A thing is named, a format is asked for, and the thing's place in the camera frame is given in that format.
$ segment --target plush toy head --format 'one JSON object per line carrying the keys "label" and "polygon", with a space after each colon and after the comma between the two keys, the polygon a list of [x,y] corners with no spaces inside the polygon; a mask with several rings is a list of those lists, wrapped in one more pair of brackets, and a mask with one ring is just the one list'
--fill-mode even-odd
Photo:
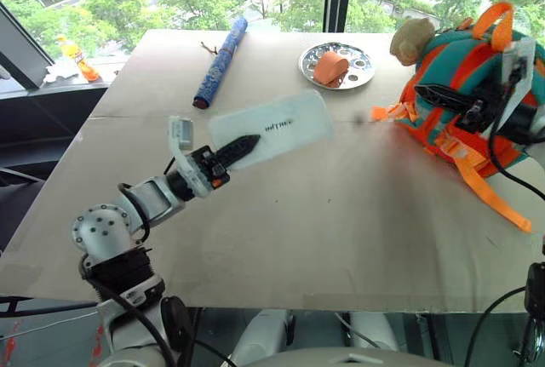
{"label": "plush toy head", "polygon": [[415,65],[434,35],[435,28],[428,18],[407,20],[393,35],[390,54],[403,66]]}

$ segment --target window frame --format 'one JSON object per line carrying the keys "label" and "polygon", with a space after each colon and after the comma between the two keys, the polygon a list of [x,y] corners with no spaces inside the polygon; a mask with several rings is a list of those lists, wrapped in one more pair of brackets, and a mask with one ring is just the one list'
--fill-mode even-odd
{"label": "window frame", "polygon": [[[348,0],[324,0],[322,31],[344,32],[347,9]],[[42,88],[46,66],[53,65],[54,61],[1,2],[0,36],[3,36],[0,41],[0,65],[26,91]],[[93,87],[93,84],[83,84],[82,87]]]}

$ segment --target backpack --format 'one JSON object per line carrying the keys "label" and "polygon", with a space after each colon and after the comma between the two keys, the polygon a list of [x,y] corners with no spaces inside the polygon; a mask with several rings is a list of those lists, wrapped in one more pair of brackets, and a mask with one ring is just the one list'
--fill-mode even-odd
{"label": "backpack", "polygon": [[[493,24],[502,18],[498,26]],[[460,114],[434,106],[417,90],[420,84],[440,84],[464,96],[487,82],[501,84],[502,51],[525,35],[512,30],[513,6],[497,3],[470,25],[464,21],[455,30],[436,35],[416,63],[416,74],[405,85],[399,103],[385,108],[374,107],[374,120],[394,119],[424,146],[425,150],[453,163],[466,184],[488,205],[524,232],[531,223],[508,206],[485,182],[497,172],[488,152],[487,136],[461,129],[456,122]],[[545,103],[545,51],[536,45],[531,91],[522,100],[531,106]],[[526,157],[522,147],[497,135],[495,154],[503,167]]]}

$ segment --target orange sponge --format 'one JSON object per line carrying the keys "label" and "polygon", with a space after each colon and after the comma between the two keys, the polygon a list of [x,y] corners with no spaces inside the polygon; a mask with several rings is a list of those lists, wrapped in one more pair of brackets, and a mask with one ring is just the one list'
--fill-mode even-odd
{"label": "orange sponge", "polygon": [[314,68],[314,80],[323,85],[336,80],[348,70],[348,60],[330,50],[319,59]]}

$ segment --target floor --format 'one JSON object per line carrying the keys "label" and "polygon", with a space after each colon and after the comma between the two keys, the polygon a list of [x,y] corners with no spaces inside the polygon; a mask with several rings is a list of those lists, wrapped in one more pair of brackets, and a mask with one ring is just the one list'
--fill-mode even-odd
{"label": "floor", "polygon": [[[51,307],[67,302],[34,300],[19,304],[18,310]],[[107,356],[107,345],[98,332],[99,319],[93,309],[32,316],[20,319],[0,319],[0,335],[30,330],[62,319],[78,318],[45,330],[16,337],[14,341],[0,341],[0,367],[94,366]],[[223,353],[229,354],[245,326],[257,310],[206,309],[203,312],[199,338]],[[343,346],[344,337],[338,321],[329,312],[294,312],[297,322],[295,339],[289,349],[305,347]],[[463,365],[469,336],[479,315],[449,314],[433,316],[434,344],[430,339],[427,318],[411,313],[389,313],[400,351],[433,358],[433,347],[441,359],[449,364]],[[475,348],[472,366],[514,367],[517,359],[512,351],[519,346],[525,323],[524,314],[491,315],[483,327]],[[192,367],[220,366],[212,354],[197,348]],[[545,366],[545,357],[535,366]]]}

